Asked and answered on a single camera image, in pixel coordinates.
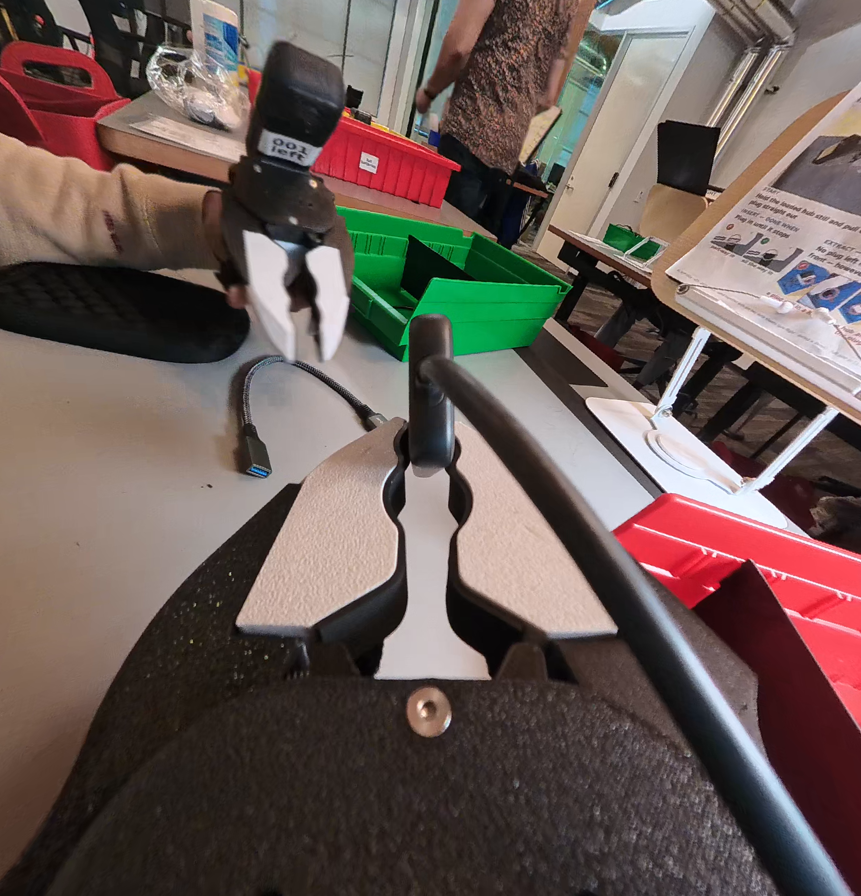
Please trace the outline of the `person's left forearm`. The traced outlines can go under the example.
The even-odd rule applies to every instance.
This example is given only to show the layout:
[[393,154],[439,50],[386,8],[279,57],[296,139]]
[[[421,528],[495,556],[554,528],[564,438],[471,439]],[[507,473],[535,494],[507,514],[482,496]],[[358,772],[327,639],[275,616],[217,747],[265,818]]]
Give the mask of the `person's left forearm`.
[[202,220],[208,191],[127,164],[97,171],[0,134],[0,268],[215,271]]

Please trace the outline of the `dark red bin divider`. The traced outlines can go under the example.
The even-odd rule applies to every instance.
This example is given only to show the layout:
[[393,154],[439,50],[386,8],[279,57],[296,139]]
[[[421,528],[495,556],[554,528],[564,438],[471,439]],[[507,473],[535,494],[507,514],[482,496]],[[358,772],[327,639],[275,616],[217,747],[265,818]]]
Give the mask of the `dark red bin divider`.
[[753,562],[742,563],[695,612],[756,675],[770,763],[861,895],[861,728]]

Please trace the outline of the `black chair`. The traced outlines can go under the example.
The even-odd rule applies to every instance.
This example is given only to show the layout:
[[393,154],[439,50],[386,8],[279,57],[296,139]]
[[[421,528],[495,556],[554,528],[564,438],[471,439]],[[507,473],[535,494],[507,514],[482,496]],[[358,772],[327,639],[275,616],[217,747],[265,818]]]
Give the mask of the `black chair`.
[[149,91],[146,66],[163,45],[190,47],[189,1],[81,1],[94,58],[120,96]]

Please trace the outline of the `printed instruction sheet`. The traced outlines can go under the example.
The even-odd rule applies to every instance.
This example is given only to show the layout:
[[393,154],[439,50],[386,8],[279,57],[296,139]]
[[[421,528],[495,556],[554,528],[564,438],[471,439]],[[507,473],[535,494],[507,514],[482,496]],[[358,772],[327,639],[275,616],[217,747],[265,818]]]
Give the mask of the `printed instruction sheet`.
[[683,307],[861,407],[861,83],[668,274]]

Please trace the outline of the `brown wooden table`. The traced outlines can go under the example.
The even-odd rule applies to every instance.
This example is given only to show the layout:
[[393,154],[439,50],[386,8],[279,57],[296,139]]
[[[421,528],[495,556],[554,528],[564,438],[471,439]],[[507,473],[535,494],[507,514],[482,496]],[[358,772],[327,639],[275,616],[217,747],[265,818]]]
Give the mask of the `brown wooden table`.
[[[134,124],[153,118],[167,117],[180,121],[173,111],[162,111],[162,102],[143,95],[97,122],[101,146],[116,159],[132,163],[144,170],[168,170],[169,174],[196,183],[225,185],[231,164],[212,153],[203,153],[187,145],[170,142],[161,136],[142,132]],[[465,233],[479,233],[493,239],[489,230],[465,216],[450,203],[439,208],[413,203],[403,197],[385,194],[366,186],[325,175],[326,186],[335,195],[336,204],[402,218],[413,218],[456,227]]]

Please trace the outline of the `clear plastic bag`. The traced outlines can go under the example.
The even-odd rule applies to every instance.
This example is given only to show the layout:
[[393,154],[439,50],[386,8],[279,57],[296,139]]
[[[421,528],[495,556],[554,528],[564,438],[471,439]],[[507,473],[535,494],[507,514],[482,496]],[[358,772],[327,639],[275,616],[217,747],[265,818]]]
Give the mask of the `clear plastic bag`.
[[195,124],[230,133],[248,122],[250,103],[237,75],[190,48],[160,45],[146,65],[156,96]]

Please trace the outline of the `dark legged table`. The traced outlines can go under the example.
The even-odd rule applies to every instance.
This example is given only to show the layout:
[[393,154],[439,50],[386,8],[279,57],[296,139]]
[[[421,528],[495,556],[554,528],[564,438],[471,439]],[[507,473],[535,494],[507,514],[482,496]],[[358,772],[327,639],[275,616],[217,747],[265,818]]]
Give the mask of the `dark legged table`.
[[618,302],[609,322],[628,311],[635,315],[634,322],[647,321],[660,328],[683,325],[684,318],[661,303],[653,292],[653,262],[640,262],[600,240],[559,227],[550,226],[548,231],[562,242],[557,260],[574,274],[555,313],[557,321],[568,323],[591,288]]

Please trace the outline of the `red plastic basket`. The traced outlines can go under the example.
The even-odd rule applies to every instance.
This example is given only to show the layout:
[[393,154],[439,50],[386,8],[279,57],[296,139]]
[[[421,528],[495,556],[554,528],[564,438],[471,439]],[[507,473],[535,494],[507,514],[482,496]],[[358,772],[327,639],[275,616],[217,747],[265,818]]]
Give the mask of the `red plastic basket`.
[[114,163],[98,140],[97,123],[128,100],[98,65],[78,73],[79,86],[0,67],[0,134],[108,171]]
[[97,61],[77,50],[13,41],[0,51],[0,76],[34,111],[90,117],[129,102]]

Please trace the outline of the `black monitor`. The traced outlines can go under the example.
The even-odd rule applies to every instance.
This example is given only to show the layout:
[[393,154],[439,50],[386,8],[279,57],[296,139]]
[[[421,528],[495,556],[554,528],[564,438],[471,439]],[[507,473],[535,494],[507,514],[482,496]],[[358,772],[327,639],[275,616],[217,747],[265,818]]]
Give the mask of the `black monitor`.
[[666,120],[657,126],[657,178],[695,196],[705,196],[710,185],[721,129]]

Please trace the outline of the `white paper sheet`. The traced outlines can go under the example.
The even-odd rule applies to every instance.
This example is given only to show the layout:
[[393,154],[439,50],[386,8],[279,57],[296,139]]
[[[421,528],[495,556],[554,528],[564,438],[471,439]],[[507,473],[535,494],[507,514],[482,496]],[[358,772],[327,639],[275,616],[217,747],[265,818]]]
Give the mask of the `white paper sheet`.
[[211,129],[199,129],[166,117],[144,118],[130,128],[152,138],[169,142],[217,160],[236,162],[245,153],[245,144]]

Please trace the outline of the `white door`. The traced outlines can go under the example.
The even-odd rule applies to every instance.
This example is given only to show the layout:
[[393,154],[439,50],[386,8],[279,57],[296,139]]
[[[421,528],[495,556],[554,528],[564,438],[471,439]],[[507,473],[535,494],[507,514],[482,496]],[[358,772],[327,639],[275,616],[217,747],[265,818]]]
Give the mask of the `white door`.
[[559,180],[534,249],[550,262],[559,252],[553,228],[590,233],[613,186],[620,180],[660,97],[681,61],[690,30],[630,30],[615,59]]

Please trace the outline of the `white wipes container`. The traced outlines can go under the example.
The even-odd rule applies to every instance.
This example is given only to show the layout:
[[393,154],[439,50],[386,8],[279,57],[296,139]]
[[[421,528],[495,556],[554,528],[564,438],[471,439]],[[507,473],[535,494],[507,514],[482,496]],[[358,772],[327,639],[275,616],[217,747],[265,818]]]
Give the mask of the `white wipes container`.
[[236,77],[239,64],[238,15],[216,1],[190,1],[192,44],[201,61]]

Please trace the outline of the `black bin divider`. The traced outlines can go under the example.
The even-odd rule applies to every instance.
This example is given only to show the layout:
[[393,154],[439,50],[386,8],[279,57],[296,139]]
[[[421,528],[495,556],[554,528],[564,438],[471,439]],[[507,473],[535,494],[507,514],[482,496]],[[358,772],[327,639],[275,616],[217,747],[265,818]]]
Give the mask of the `black bin divider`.
[[434,279],[475,282],[476,278],[447,260],[436,250],[409,235],[400,290],[414,303],[420,301]]

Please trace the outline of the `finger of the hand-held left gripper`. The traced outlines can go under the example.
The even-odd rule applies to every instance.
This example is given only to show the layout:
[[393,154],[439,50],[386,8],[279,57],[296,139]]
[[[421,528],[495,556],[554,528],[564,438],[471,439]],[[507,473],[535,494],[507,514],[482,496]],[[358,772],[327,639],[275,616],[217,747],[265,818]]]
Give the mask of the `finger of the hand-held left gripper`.
[[336,248],[314,248],[306,254],[305,262],[315,286],[318,352],[322,362],[328,362],[335,356],[347,327],[350,300],[343,260]]
[[243,248],[250,305],[276,353],[295,359],[297,332],[285,284],[288,254],[269,237],[253,231],[243,232]]

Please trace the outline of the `green plastic bin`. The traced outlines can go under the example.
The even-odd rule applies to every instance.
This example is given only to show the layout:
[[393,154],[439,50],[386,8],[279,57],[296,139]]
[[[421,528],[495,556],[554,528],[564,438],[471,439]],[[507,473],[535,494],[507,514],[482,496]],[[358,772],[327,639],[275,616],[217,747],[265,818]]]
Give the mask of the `green plastic bin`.
[[[354,244],[350,318],[398,361],[409,352],[416,315],[445,315],[454,353],[478,354],[530,346],[569,287],[526,258],[479,233],[413,218],[339,207]],[[409,235],[475,282],[434,279],[414,303],[400,290]]]

